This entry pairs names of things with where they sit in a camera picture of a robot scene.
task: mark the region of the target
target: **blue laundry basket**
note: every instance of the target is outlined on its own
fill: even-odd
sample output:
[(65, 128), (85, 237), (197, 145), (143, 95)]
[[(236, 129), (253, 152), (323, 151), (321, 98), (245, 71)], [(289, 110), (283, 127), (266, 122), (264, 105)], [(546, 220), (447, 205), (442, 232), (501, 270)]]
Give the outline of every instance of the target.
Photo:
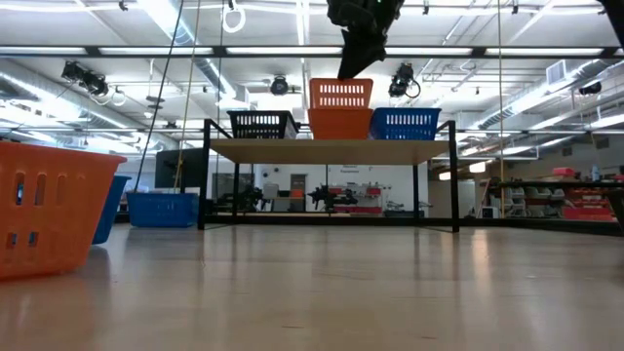
[(110, 183), (106, 203), (104, 204), (104, 209), (101, 211), (96, 235), (92, 241), (93, 245), (103, 244), (108, 240), (108, 235), (110, 235), (110, 229), (115, 222), (117, 208), (119, 207), (121, 196), (124, 194), (124, 188), (126, 187), (128, 179), (130, 179), (129, 176), (116, 175)]
[(130, 224), (135, 227), (185, 228), (197, 223), (197, 194), (128, 193)]
[(433, 140), (440, 108), (377, 108), (370, 121), (370, 137), (383, 140)]

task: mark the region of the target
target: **light wooden floor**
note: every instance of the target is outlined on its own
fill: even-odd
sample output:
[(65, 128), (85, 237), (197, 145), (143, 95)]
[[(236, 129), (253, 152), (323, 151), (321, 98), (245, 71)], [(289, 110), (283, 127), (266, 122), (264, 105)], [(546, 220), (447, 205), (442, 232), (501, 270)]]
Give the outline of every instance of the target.
[(623, 350), (624, 239), (520, 229), (117, 226), (0, 283), (9, 350)]

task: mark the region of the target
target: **basket handle hole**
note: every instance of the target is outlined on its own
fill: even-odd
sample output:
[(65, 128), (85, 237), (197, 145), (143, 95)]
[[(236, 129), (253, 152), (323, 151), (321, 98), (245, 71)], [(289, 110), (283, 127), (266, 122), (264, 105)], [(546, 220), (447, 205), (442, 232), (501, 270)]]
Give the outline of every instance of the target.
[(16, 174), (14, 193), (16, 194), (16, 205), (21, 206), (23, 201), (25, 175), (23, 173)]
[(67, 186), (67, 176), (59, 175), (57, 179), (57, 205), (60, 206), (65, 202), (65, 187)]
[(17, 244), (18, 244), (18, 234), (9, 233), (9, 235), (7, 235), (7, 242), (6, 242), (5, 247), (11, 250), (11, 249), (14, 249)]
[(35, 248), (37, 247), (37, 243), (39, 243), (39, 233), (30, 232), (30, 235), (28, 235), (28, 246), (30, 248)]
[(46, 175), (37, 177), (37, 192), (35, 193), (35, 206), (43, 206), (46, 197)]

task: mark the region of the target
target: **laundry basket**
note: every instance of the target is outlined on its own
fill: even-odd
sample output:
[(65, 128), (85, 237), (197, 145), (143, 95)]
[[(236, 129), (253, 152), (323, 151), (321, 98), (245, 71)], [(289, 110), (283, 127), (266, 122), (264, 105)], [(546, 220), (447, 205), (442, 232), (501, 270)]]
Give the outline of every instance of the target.
[(370, 136), (386, 140), (433, 140), (440, 108), (377, 108), (370, 122)]
[(366, 139), (372, 110), (372, 80), (310, 80), (312, 108), (308, 110), (315, 139)]
[(122, 175), (116, 175), (113, 178), (92, 244), (103, 244), (108, 240), (108, 235), (110, 235), (110, 229), (112, 229), (113, 223), (115, 222), (119, 202), (121, 201), (121, 196), (124, 194), (124, 188), (126, 187), (128, 179), (130, 179), (129, 176)]
[(132, 226), (185, 228), (197, 223), (197, 194), (128, 193), (127, 197)]
[(290, 111), (227, 111), (235, 138), (296, 138)]
[(0, 142), (0, 279), (84, 264), (120, 156)]

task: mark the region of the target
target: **black laundry basket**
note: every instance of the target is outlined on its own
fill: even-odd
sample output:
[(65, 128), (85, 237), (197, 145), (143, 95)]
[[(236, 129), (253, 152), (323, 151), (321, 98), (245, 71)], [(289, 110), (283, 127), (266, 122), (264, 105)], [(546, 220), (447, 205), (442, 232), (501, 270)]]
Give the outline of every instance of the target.
[(227, 111), (235, 138), (296, 138), (290, 111)]

